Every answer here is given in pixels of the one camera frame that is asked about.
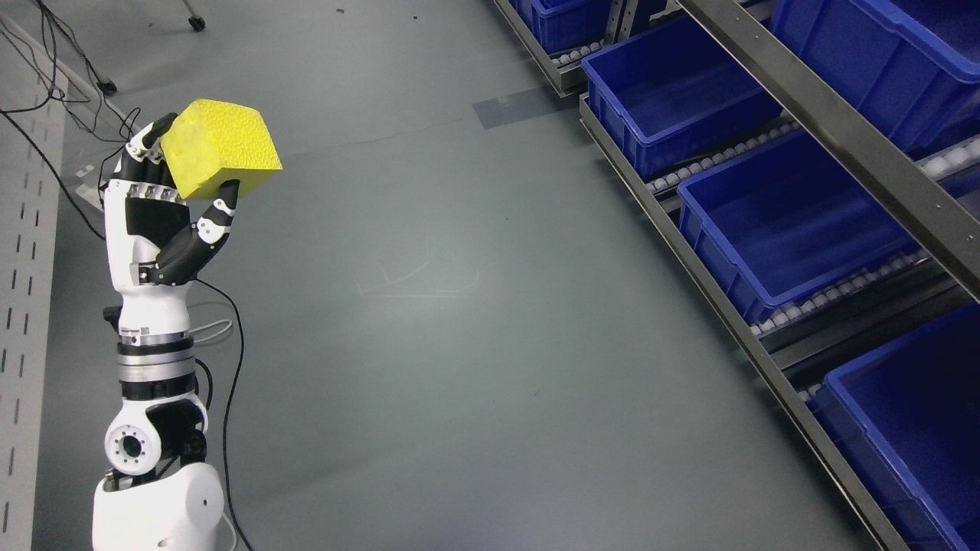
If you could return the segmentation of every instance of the blue plastic bin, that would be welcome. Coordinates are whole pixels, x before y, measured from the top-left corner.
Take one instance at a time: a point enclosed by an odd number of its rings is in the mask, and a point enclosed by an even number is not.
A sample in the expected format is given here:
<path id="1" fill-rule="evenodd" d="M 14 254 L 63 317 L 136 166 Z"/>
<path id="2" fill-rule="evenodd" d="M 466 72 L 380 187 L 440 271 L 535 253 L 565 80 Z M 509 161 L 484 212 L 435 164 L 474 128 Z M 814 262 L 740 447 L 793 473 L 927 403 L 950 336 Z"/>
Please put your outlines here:
<path id="1" fill-rule="evenodd" d="M 582 67 L 589 107 L 643 178 L 710 152 L 782 112 L 689 18 L 604 48 Z"/>
<path id="2" fill-rule="evenodd" d="M 771 27 L 906 151 L 980 118 L 976 0 L 781 0 Z"/>
<path id="3" fill-rule="evenodd" d="M 915 551 L 980 550 L 980 308 L 834 370 L 810 402 Z"/>
<path id="4" fill-rule="evenodd" d="M 606 33 L 613 0 L 512 0 L 512 4 L 541 47 L 554 54 L 599 41 Z"/>
<path id="5" fill-rule="evenodd" d="M 803 131 L 681 183 L 680 230 L 750 324 L 918 249 Z"/>

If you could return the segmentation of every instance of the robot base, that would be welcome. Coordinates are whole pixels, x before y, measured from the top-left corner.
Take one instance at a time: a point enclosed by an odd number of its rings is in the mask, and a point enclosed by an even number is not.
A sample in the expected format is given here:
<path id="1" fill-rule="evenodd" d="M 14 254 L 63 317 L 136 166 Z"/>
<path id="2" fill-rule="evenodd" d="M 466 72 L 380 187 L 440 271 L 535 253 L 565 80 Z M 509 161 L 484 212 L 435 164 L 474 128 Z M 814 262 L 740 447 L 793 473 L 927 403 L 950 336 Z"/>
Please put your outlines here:
<path id="1" fill-rule="evenodd" d="M 95 489 L 94 551 L 214 551 L 224 510 L 218 472 L 193 463 L 139 486 Z"/>

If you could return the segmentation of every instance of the robotic arm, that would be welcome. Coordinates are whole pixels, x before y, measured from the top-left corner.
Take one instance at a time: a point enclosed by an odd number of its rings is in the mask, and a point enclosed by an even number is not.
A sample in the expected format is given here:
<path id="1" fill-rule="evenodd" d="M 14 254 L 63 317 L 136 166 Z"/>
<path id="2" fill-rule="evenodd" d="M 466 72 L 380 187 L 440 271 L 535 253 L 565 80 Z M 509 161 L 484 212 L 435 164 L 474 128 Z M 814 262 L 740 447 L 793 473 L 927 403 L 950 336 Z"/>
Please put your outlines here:
<path id="1" fill-rule="evenodd" d="M 119 334 L 122 408 L 109 425 L 112 468 L 95 490 L 95 551 L 213 551 L 224 495 L 207 457 L 208 413 L 194 392 L 186 296 L 228 239 L 240 182 L 225 181 L 190 222 L 160 146 L 171 113 L 125 145 L 101 188 L 113 287 L 104 316 Z M 158 465 L 179 459 L 163 476 Z"/>

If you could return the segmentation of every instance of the yellow cube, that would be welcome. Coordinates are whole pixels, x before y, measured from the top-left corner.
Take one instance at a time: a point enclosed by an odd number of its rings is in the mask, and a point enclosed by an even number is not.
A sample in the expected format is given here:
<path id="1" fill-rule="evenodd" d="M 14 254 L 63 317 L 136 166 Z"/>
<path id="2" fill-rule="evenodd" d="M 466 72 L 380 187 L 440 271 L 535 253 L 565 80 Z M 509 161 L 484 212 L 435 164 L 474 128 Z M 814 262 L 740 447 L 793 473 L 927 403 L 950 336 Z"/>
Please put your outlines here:
<path id="1" fill-rule="evenodd" d="M 262 115 L 233 103 L 195 100 L 160 145 L 185 200 L 214 199 L 230 179 L 241 180 L 242 197 L 282 170 Z"/>

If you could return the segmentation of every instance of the perforated metal panel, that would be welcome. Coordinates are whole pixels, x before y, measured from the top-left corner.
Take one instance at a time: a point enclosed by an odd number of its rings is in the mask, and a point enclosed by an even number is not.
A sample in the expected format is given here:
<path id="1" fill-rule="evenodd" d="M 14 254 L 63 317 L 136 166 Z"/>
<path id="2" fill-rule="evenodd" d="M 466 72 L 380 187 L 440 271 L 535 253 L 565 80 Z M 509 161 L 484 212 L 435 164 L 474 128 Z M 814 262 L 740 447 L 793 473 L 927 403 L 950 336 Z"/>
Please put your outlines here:
<path id="1" fill-rule="evenodd" d="M 47 89 L 0 42 L 0 105 L 29 107 Z M 65 110 L 55 102 L 15 120 L 61 167 Z M 58 183 L 0 119 L 0 549 L 30 548 L 48 338 Z"/>

